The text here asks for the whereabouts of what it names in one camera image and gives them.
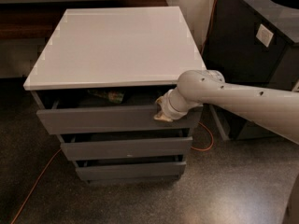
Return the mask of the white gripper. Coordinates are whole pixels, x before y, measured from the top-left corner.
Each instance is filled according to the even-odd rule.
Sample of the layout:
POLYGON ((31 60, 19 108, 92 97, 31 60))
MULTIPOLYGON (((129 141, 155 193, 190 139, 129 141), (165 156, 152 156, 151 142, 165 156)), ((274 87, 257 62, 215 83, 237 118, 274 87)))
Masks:
POLYGON ((163 122, 181 119, 191 109, 202 105, 202 103, 187 100, 178 89, 169 90, 164 96, 158 97, 155 104, 161 106, 162 110, 154 115, 154 119, 163 122))

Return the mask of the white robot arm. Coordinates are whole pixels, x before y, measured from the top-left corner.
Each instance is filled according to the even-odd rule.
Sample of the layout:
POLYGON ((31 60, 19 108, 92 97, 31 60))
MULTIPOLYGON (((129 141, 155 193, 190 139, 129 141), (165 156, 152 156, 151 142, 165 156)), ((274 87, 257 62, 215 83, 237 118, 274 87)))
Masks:
POLYGON ((210 70, 189 70, 159 97, 156 120, 172 122, 202 104, 216 105, 299 144, 299 93, 235 85, 210 70))

